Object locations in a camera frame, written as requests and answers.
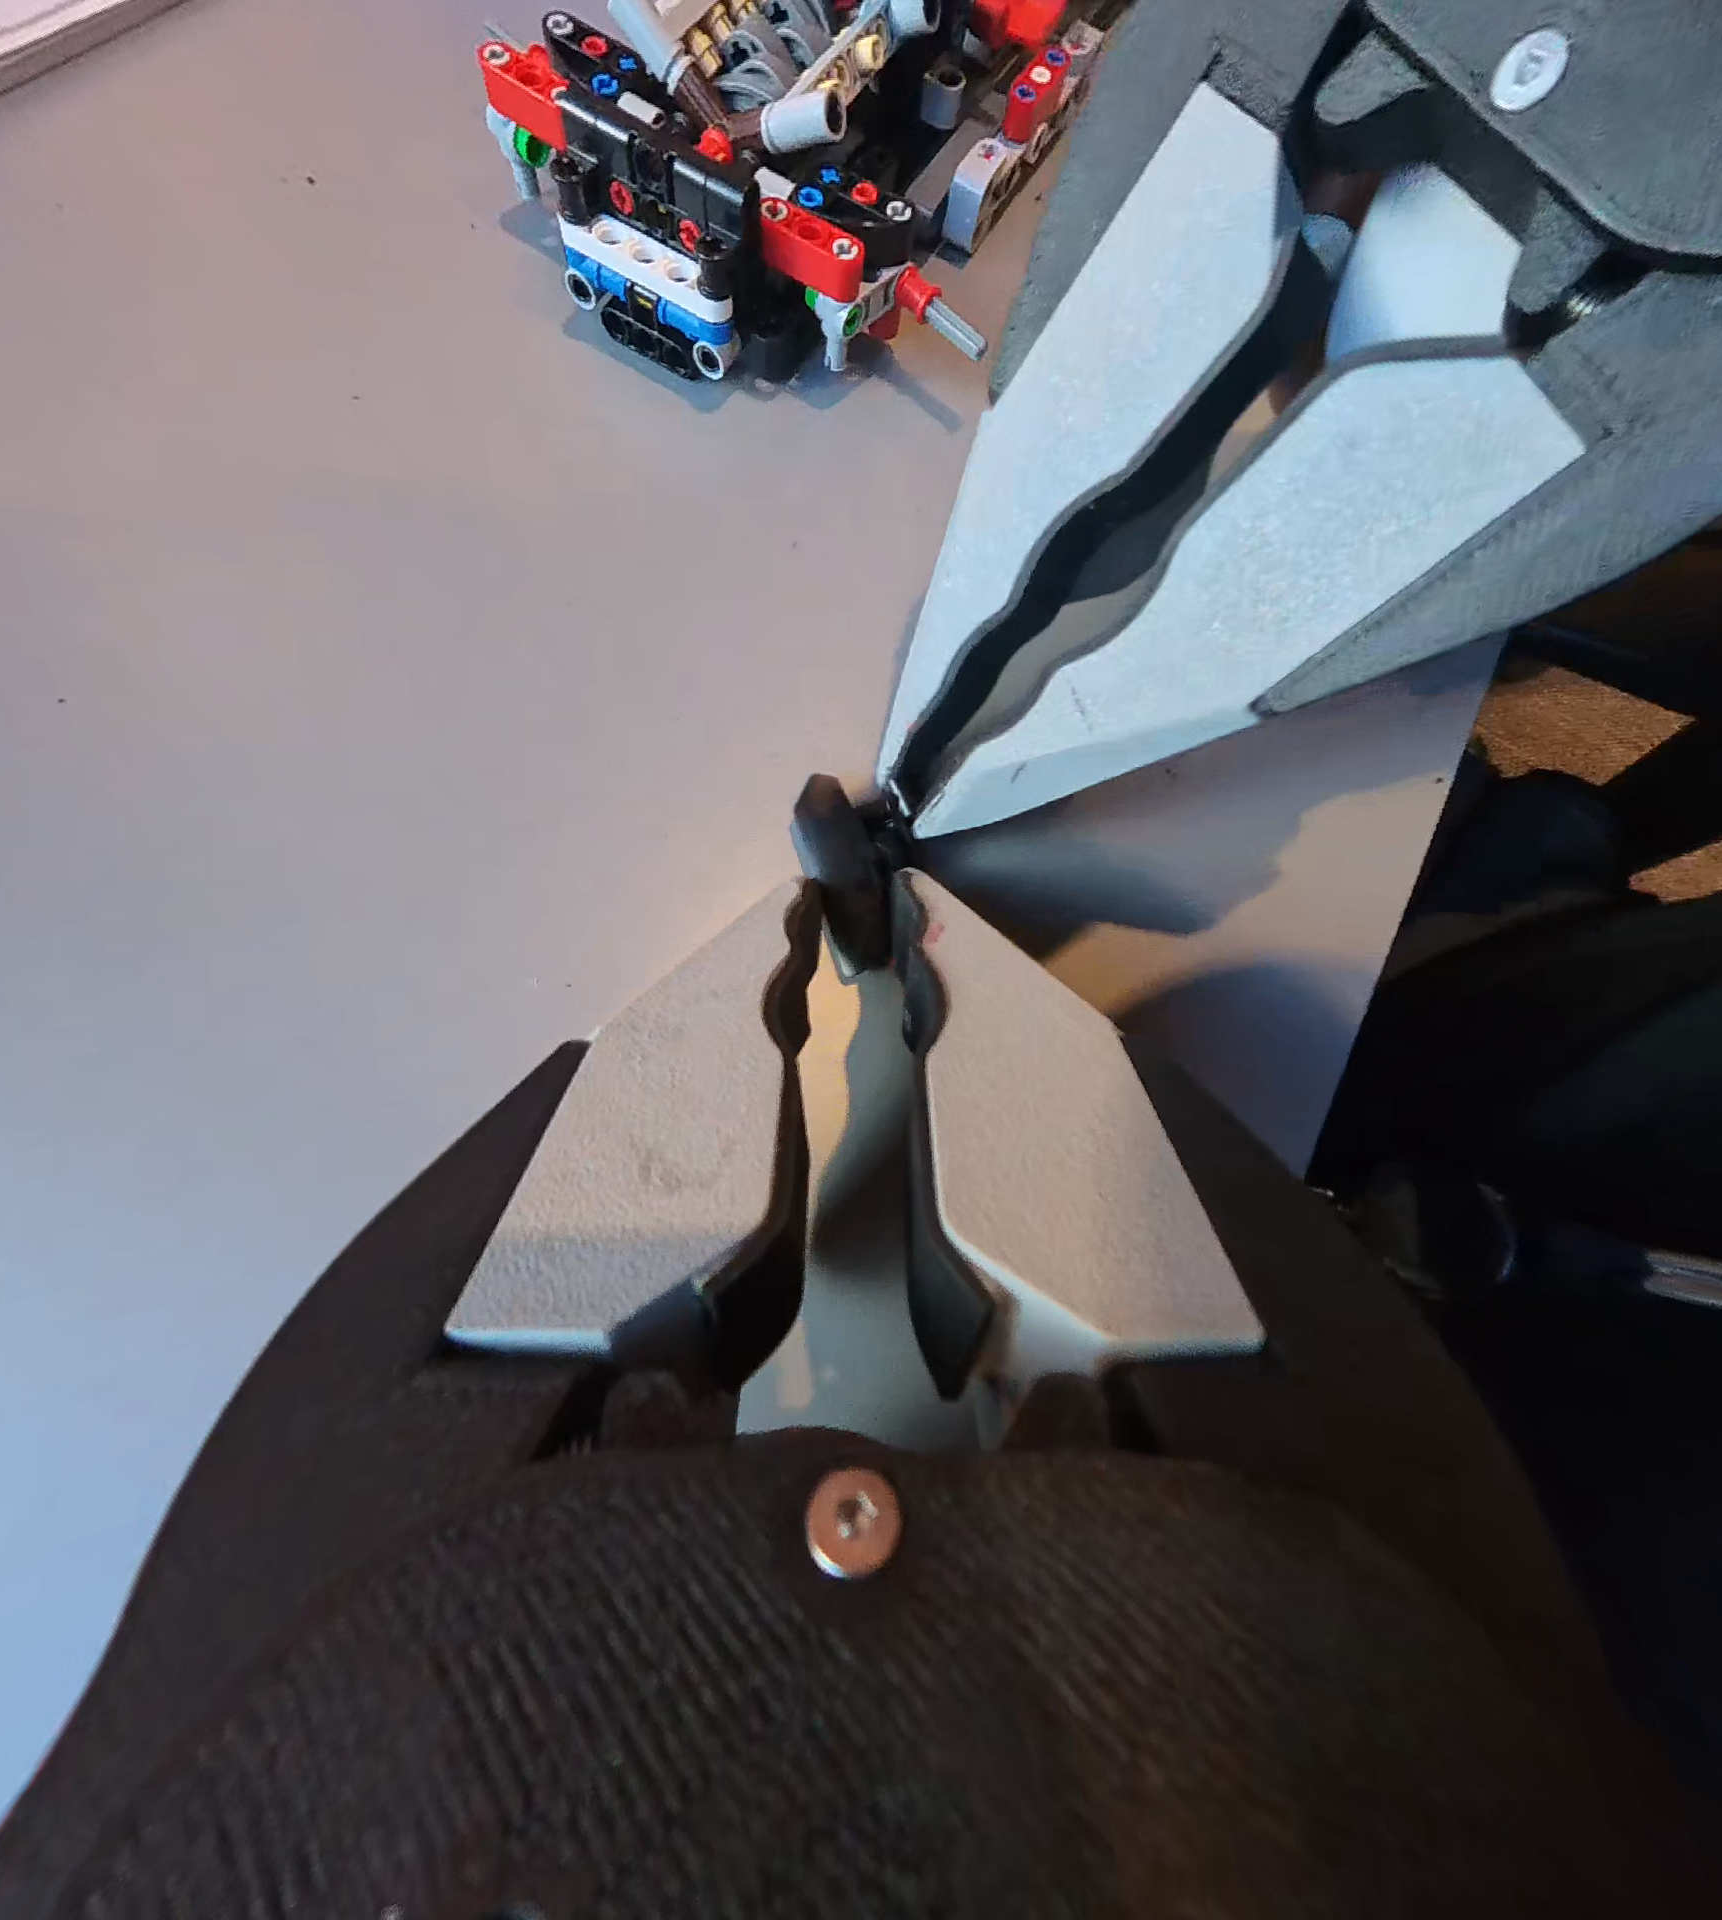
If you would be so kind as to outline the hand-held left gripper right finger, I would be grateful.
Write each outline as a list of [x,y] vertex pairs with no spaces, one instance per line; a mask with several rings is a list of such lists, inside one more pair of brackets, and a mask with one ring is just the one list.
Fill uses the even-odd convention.
[[1264,1325],[1115,1027],[932,877],[896,877],[906,1307],[946,1403],[1258,1355]]

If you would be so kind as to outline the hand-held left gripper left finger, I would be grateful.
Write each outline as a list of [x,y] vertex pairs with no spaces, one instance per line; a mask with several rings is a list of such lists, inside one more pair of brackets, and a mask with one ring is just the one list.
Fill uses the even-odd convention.
[[735,1392],[803,1296],[822,892],[779,884],[581,1049],[453,1308],[462,1348]]

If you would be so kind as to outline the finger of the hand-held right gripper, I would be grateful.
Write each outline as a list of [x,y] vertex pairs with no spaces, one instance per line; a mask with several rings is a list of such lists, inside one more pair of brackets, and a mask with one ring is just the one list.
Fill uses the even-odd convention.
[[1186,520],[1127,625],[969,746],[913,832],[993,826],[1248,728],[1264,695],[1583,448],[1506,352],[1346,362]]
[[1209,382],[1274,306],[1302,218],[1278,135],[1196,84],[975,428],[877,786],[912,788],[966,732],[966,719],[932,723],[1024,594],[1050,584],[1054,540],[1175,426],[1207,422]]

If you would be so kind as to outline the black hinged brick piece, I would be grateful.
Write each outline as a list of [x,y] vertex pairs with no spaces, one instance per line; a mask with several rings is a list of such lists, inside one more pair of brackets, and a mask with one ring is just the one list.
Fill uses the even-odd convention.
[[842,980],[894,971],[891,877],[873,853],[860,807],[832,774],[808,777],[790,834],[799,874],[819,896],[825,940]]

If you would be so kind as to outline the grey desk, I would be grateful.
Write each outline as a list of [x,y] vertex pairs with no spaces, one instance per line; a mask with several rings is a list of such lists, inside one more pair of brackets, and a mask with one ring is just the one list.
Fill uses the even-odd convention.
[[188,4],[0,100],[0,1821],[345,1242],[860,785],[986,372],[658,378],[475,47]]

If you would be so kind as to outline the toy brick car model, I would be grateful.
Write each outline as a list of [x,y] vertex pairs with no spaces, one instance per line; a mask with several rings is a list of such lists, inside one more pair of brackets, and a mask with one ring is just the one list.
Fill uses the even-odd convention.
[[571,304],[690,382],[788,385],[819,350],[986,337],[930,276],[1061,144],[1126,4],[551,4],[485,37],[483,121],[550,198]]

